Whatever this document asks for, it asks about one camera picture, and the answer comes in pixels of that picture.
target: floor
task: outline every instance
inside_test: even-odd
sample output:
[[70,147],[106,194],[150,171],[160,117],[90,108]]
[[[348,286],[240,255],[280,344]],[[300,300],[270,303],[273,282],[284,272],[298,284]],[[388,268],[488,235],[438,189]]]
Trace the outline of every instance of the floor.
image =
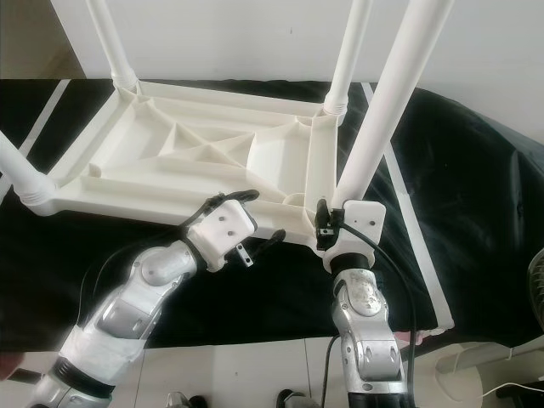
[[[324,358],[328,338],[308,338],[287,342],[254,343],[192,348],[146,350],[123,383],[114,392],[112,408],[160,408],[169,392],[181,391],[188,397],[204,395],[213,408],[275,406],[275,396],[291,388],[321,397]],[[462,404],[450,401],[434,379],[434,365],[442,356],[462,350],[452,345],[416,360],[416,403],[420,408],[513,408],[510,401],[491,395],[477,397],[505,381],[526,382],[544,374],[544,353],[535,352],[456,374],[439,376],[439,381]],[[347,407],[343,385],[339,342],[331,353],[326,405]],[[29,353],[24,368],[45,372],[55,353]],[[31,386],[0,382],[0,406],[24,406]]]

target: white cable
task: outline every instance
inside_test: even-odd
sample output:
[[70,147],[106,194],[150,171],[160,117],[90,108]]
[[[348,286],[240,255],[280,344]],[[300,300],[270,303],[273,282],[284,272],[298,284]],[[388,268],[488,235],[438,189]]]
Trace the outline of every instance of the white cable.
[[77,325],[77,322],[79,321],[79,318],[82,316],[82,301],[83,301],[83,285],[85,285],[85,279],[87,278],[87,274],[91,267],[89,266],[87,270],[85,271],[85,274],[83,275],[82,284],[79,288],[79,306],[77,308],[77,319],[76,323],[74,325]]
[[434,367],[434,381],[436,382],[436,385],[438,385],[440,391],[442,392],[442,394],[444,394],[448,400],[450,400],[451,402],[455,402],[457,404],[461,404],[463,402],[468,402],[468,401],[475,401],[475,400],[481,400],[482,398],[484,397],[487,397],[489,394],[495,392],[497,389],[499,388],[502,388],[502,387],[506,387],[507,385],[513,385],[513,386],[516,386],[516,387],[520,387],[520,388],[524,388],[524,389],[528,389],[529,391],[536,391],[537,393],[544,393],[544,389],[538,389],[538,388],[531,388],[531,387],[527,387],[525,385],[521,385],[521,384],[517,384],[516,382],[505,382],[489,391],[487,391],[486,393],[484,394],[481,394],[477,397],[472,397],[472,398],[468,398],[468,399],[457,399],[455,397],[452,397],[451,394],[445,389],[444,387],[444,384],[442,384],[442,382],[439,381],[439,378],[438,378],[438,371],[436,370],[436,366]]

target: fan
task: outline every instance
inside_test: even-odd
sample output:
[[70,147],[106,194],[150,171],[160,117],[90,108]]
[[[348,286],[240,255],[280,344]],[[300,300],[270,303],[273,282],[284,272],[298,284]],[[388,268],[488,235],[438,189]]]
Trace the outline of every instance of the fan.
[[528,278],[533,311],[544,330],[544,248],[530,262]]

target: white wall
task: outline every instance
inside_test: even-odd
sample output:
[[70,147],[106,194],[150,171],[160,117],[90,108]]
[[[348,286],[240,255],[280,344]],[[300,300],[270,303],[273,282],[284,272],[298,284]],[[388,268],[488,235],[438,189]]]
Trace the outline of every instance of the white wall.
[[[84,0],[52,0],[88,77],[109,68]],[[330,80],[349,0],[110,0],[142,78]],[[376,81],[406,0],[376,0],[355,81]],[[457,0],[420,86],[544,141],[544,2]]]

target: white tape line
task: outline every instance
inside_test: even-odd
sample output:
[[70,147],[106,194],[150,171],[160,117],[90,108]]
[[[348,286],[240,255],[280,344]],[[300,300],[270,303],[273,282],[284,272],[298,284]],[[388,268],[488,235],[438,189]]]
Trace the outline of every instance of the white tape line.
[[[59,81],[59,83],[57,84],[57,88],[55,88],[53,93],[51,93],[47,104],[45,104],[45,106],[43,107],[42,112],[34,122],[34,126],[32,126],[31,131],[28,133],[26,139],[23,141],[22,145],[19,148],[20,153],[24,157],[28,155],[28,153],[31,151],[32,146],[34,145],[34,143],[36,143],[37,137],[42,132],[43,127],[51,116],[51,113],[53,113],[54,107],[59,103],[60,97],[66,90],[68,83],[70,83],[69,79],[63,79]],[[10,187],[11,182],[5,175],[3,175],[2,178],[0,178],[0,204],[2,204],[3,198],[6,196],[6,194],[8,194]]]
[[[371,103],[374,92],[372,91],[371,84],[368,82],[362,82],[363,92],[365,93],[366,101]],[[416,213],[414,207],[411,204],[410,195],[406,190],[405,181],[402,178],[400,172],[399,163],[397,157],[394,154],[393,146],[389,143],[384,152],[385,162],[388,165],[389,175],[393,183],[397,200],[399,201],[400,212],[402,218],[405,221],[406,229],[408,230],[408,238],[410,238],[411,247],[414,250],[416,256],[417,265],[422,271],[423,280],[429,296],[431,297],[431,303],[433,304],[434,314],[436,315],[436,321],[439,329],[451,329],[455,324],[451,317],[450,307],[446,301],[442,286],[440,285],[439,278],[436,275],[436,269],[431,259],[431,254],[428,251],[427,244],[423,238],[423,233],[417,222]]]

